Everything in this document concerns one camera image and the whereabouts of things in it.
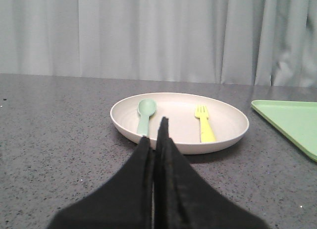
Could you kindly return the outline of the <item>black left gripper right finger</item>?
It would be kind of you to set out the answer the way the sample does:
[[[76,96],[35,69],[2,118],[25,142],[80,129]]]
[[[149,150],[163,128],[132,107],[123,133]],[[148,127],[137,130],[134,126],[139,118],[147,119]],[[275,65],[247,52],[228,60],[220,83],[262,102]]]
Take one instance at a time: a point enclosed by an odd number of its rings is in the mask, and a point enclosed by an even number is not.
[[[259,217],[213,189],[179,152],[163,117],[154,171],[155,228],[266,229]]]

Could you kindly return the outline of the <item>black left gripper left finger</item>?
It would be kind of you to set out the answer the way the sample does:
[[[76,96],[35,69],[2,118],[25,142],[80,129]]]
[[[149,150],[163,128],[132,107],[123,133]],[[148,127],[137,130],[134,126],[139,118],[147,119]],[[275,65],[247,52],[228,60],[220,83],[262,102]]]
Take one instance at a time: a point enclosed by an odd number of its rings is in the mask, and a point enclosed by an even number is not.
[[[50,229],[149,229],[155,153],[147,137],[103,186],[61,210]]]

